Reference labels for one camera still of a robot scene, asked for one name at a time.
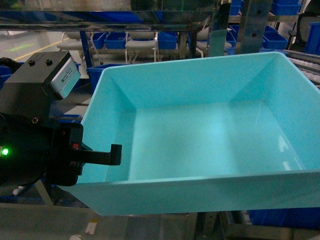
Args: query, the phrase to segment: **green indicator light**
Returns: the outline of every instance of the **green indicator light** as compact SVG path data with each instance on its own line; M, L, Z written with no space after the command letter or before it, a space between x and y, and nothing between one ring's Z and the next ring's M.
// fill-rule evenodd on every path
M2 155L8 155L8 153L9 153L8 148L2 149L2 152L1 152Z

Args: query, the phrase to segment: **screw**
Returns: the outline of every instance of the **screw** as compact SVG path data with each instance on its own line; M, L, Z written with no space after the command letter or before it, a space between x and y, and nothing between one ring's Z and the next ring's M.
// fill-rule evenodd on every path
M39 122L39 119L38 119L37 117L34 117L34 118L31 120L31 122L32 122L33 124L37 124L37 123Z
M51 66L53 62L52 62L51 59L48 59L48 60L45 61L45 63L46 63L47 66Z
M32 67L36 64L36 62L34 60L29 60L28 64L30 65L30 67Z

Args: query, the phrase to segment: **plastic bin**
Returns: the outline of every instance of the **plastic bin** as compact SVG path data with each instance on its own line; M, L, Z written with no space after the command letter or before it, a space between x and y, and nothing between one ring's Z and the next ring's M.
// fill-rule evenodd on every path
M61 188L103 216L320 207L319 106L278 52L109 67L83 143L122 163Z
M105 69L110 67L123 66L123 65L126 65L126 64L104 64L100 66L88 67L86 71L88 72L88 75L90 78L92 92L95 91L99 78Z
M297 5L299 0L273 0L273 2L279 5Z
M7 75L7 74L11 74L10 68L8 66L1 66L0 65L0 76Z
M105 45L106 33L97 32L93 34L93 44L96 49L102 49Z
M234 32L239 32L240 25L230 25L229 28L231 28Z
M277 33L278 31L275 30L273 27L267 25L267 26L265 26L264 32L265 33Z
M274 15L281 16L281 15L296 15L300 8L301 4L294 4L294 5L280 5L277 3L271 4L271 10Z
M176 49L177 39L175 32L160 32L158 34L158 47L159 49Z
M320 230L320 208L250 210L254 225Z
M11 70L7 66L0 65L0 89L3 88L4 82L11 77Z
M124 49L126 45L125 32L110 32L104 40L107 49Z
M320 55L320 22L309 23L311 26L305 52Z
M230 16L237 16L239 14L241 6L240 5L231 5L230 6Z
M82 116L79 114L62 114L60 118L81 118ZM80 120L72 120L72 119L59 119L59 123L76 123L80 124Z
M277 32L265 32L264 40L265 49L285 49L288 44L288 40Z
M226 33L225 41L227 43L230 43L232 47L234 47L236 45L236 40L235 40L234 36L232 35L232 33L229 31Z
M231 6L240 6L241 0L232 0Z
M235 55L236 48L235 47L226 47L225 51L227 52L228 55ZM279 52L279 53L282 53L285 55L289 54L288 52L285 52L282 50L277 50L277 49L261 48L259 50L259 53L269 53L269 52Z
M238 33L240 26L239 25L230 25L229 28L231 28L233 30L233 32ZM264 32L265 33L277 33L278 31L275 30L273 27L267 25L267 26L265 26Z
M232 36L234 37L234 39L235 39L235 41L237 41L237 39L238 39L238 32L237 31L231 31L231 34L232 34ZM261 48L263 48L264 47L264 45L265 45L265 39L263 38L262 39L262 42L261 42Z

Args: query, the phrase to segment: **yellow floor line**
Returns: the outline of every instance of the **yellow floor line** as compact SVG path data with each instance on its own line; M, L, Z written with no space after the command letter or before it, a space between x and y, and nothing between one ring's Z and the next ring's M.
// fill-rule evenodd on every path
M35 51L29 52L29 53L27 53L27 54L25 54L25 55L23 55L23 56L19 56L19 57L13 59L13 60L18 61L18 60L20 60L20 59L23 59L24 57L27 57L27 56L32 55L32 54L35 54L35 53L37 53L37 52L39 52L39 51L42 51L42 50L44 50L44 49L50 48L50 47L52 47L52 46L54 46L54 45L57 45L57 44L59 44L59 43L61 43L61 42L62 42L62 41L54 42L54 43L52 43L52 44L50 44L50 45L48 45L48 46L44 46L44 47L39 48L39 49L37 49L37 50L35 50Z

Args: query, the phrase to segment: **blue plastic crate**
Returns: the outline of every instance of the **blue plastic crate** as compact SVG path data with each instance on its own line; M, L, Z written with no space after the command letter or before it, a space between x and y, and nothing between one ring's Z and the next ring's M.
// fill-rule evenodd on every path
M233 32L236 32L238 33L239 32L239 28L240 28L240 25L230 25L229 28L231 28L233 30ZM265 26L265 29L264 29L264 32L271 32L271 33L277 33L278 31L275 30L273 27L267 25Z
M296 5L299 0L273 0L273 2L279 5Z
M226 47L225 51L227 52L228 55L235 55L236 48L235 47ZM288 52L282 51L282 50L277 50L277 49L268 49L268 48L261 48L259 50L259 53L269 53L269 52L279 52L284 55L288 55Z
M106 33L97 32L93 35L93 44L96 49L102 49L105 45Z
M241 0L232 0L231 6L240 6Z
M4 82L11 77L11 70L8 66L0 65L0 89L3 88Z
M231 34L232 34L232 36L234 37L234 39L235 39L235 41L237 41L237 39L238 39L238 32L237 31L231 31ZM265 45L265 39L263 38L262 39L262 42L261 42L261 48L263 48L264 47L264 45Z
M60 118L81 118L82 116L79 114L62 114ZM80 124L81 120L73 120L73 119L59 119L59 123L76 123Z
M7 74L11 74L10 68L8 66L1 66L0 65L0 76L7 75Z
M254 225L320 230L320 208L250 210Z
M320 55L320 22L310 23L311 29L306 42L305 52Z
M273 27L267 25L267 26L265 26L264 32L265 33L277 33L278 31L275 30Z
M127 65L127 64L104 64L100 66L88 67L86 71L88 72L88 75L90 78L92 92L95 91L103 70L110 67L123 66L123 65Z
M236 45L236 39L234 38L234 36L232 35L231 32L227 32L226 33L226 38L225 38L225 41L227 43L230 43L232 47L234 47Z
M300 8L301 4L294 4L294 5L280 5L277 3L271 4L271 10L274 15L281 16L281 15L296 15Z
M230 16L237 16L239 14L239 10L240 10L241 6L240 5L231 5L230 6Z
M288 44L288 40L277 32L265 32L264 40L265 49L285 49Z
M159 49L176 49L177 34L175 32L160 32L158 34Z
M6 75L1 75L0 78L2 79L3 82L7 81L8 78L10 78L12 74L6 74Z
M125 32L110 32L104 40L107 49L124 49L126 45Z
M239 32L240 25L230 25L229 28L231 28L234 32Z

